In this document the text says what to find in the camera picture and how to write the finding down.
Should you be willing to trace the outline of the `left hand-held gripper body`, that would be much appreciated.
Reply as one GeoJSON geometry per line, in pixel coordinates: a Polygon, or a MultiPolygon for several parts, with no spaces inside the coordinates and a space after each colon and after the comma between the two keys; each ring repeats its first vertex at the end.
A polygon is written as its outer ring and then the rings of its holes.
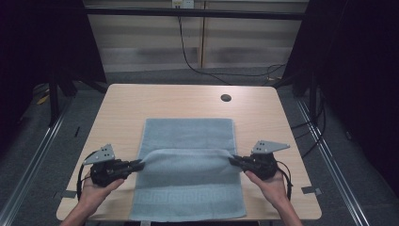
{"type": "Polygon", "coordinates": [[[102,187],[106,187],[118,179],[126,179],[133,172],[129,161],[122,161],[115,157],[111,144],[106,144],[91,153],[84,160],[83,165],[91,165],[90,178],[95,185],[102,187]]]}

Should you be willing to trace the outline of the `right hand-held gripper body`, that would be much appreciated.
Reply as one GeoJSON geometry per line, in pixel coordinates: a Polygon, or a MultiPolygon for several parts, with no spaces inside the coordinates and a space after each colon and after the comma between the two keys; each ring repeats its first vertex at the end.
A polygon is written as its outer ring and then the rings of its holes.
{"type": "Polygon", "coordinates": [[[291,173],[285,173],[278,166],[274,152],[288,149],[289,144],[275,141],[258,140],[251,150],[250,156],[244,156],[243,171],[250,170],[261,180],[268,180],[280,171],[287,181],[291,180],[291,173]]]}

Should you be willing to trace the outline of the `grey-blue towel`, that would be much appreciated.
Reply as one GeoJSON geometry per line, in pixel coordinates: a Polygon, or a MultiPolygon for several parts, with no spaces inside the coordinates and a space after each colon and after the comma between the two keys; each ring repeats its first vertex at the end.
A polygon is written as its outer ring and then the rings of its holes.
{"type": "Polygon", "coordinates": [[[231,119],[147,119],[132,220],[182,222],[247,214],[231,119]]]}

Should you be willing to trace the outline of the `person's left hand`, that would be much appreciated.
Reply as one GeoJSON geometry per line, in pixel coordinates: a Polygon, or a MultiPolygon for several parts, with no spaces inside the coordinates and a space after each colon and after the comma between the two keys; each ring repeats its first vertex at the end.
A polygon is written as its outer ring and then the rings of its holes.
{"type": "Polygon", "coordinates": [[[106,187],[95,185],[90,178],[83,183],[82,194],[77,207],[89,215],[96,212],[98,207],[114,190],[124,183],[123,179],[118,179],[106,187]]]}

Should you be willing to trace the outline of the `person's right hand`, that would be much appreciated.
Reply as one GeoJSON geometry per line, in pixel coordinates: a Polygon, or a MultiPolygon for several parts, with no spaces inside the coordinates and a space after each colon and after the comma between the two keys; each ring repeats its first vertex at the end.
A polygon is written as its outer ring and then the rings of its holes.
{"type": "Polygon", "coordinates": [[[261,180],[255,173],[247,170],[245,175],[263,193],[264,197],[277,209],[283,210],[290,206],[290,201],[286,195],[284,179],[280,172],[272,178],[261,180]]]}

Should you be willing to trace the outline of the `grey tape strip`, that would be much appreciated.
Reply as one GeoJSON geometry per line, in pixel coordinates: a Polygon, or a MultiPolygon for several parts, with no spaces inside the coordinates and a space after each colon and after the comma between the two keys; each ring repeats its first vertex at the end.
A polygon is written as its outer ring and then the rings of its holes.
{"type": "Polygon", "coordinates": [[[54,199],[63,199],[63,198],[68,198],[68,199],[74,199],[76,196],[76,192],[72,190],[64,190],[64,191],[57,191],[53,198],[54,199]]]}
{"type": "Polygon", "coordinates": [[[315,196],[322,194],[322,190],[320,188],[313,186],[304,186],[301,188],[301,190],[304,194],[314,194],[315,196]]]}

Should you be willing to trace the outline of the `black metal stand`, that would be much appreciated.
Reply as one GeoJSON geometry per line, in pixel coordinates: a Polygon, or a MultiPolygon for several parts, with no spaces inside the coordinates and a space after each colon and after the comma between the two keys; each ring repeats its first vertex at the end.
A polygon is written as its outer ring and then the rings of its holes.
{"type": "Polygon", "coordinates": [[[49,75],[49,97],[51,107],[51,118],[49,126],[52,127],[59,117],[58,89],[56,76],[54,73],[50,73],[49,75]]]}

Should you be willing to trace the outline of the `dark curtain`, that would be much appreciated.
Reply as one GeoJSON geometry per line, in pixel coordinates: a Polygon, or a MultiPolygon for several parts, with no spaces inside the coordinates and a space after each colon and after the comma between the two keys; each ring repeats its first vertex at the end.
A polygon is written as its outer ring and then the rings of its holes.
{"type": "Polygon", "coordinates": [[[0,154],[16,137],[33,89],[106,81],[84,0],[0,0],[0,154]]]}
{"type": "Polygon", "coordinates": [[[309,0],[283,77],[316,81],[399,197],[399,0],[309,0]]]}

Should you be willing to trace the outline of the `black horizontal crossbar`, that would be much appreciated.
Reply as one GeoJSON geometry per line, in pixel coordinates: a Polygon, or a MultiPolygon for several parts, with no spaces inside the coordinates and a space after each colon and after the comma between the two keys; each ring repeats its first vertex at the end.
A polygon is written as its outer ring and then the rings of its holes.
{"type": "Polygon", "coordinates": [[[186,8],[174,9],[174,8],[87,7],[85,8],[85,13],[99,14],[99,15],[171,16],[171,17],[265,19],[265,20],[289,20],[289,21],[302,21],[307,18],[307,15],[305,13],[186,9],[186,8]]]}

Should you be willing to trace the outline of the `silver floor rail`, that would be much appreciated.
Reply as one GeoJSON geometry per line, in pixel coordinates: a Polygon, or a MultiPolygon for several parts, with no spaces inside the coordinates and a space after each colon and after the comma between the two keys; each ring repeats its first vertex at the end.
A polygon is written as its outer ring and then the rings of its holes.
{"type": "Polygon", "coordinates": [[[11,193],[4,208],[0,212],[0,226],[11,226],[14,221],[40,166],[42,165],[46,155],[49,153],[50,147],[56,138],[71,104],[72,99],[66,101],[66,103],[61,107],[60,113],[53,124],[46,130],[46,134],[41,140],[40,146],[36,149],[33,158],[24,170],[22,178],[18,181],[14,191],[11,193]]]}
{"type": "Polygon", "coordinates": [[[322,155],[328,171],[338,188],[341,197],[345,203],[347,210],[349,211],[352,219],[354,220],[356,226],[371,226],[369,220],[367,219],[359,201],[353,192],[352,188],[347,183],[343,173],[335,160],[326,140],[323,138],[322,131],[311,122],[311,111],[307,107],[303,100],[297,102],[298,108],[303,116],[303,118],[308,122],[308,127],[311,132],[312,138],[315,141],[315,145],[318,147],[319,153],[322,155]]]}

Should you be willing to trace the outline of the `white wall socket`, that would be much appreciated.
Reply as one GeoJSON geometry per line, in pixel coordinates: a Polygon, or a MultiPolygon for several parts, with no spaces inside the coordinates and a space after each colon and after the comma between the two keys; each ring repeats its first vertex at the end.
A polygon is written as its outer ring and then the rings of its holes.
{"type": "Polygon", "coordinates": [[[194,0],[171,0],[172,8],[187,8],[193,9],[195,7],[194,0]]]}

